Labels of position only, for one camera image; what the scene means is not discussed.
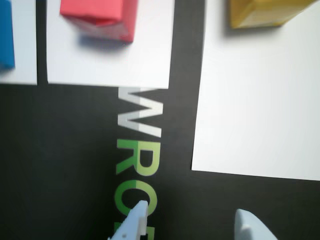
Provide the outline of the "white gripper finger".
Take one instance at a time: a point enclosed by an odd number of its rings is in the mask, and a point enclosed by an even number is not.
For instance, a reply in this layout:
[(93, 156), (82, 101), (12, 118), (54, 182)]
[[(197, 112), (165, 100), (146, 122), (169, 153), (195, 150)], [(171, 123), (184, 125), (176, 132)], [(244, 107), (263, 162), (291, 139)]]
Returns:
[(108, 240), (139, 240), (147, 234), (148, 202), (140, 200)]
[(253, 213), (237, 209), (234, 220), (235, 240), (277, 240), (269, 228)]

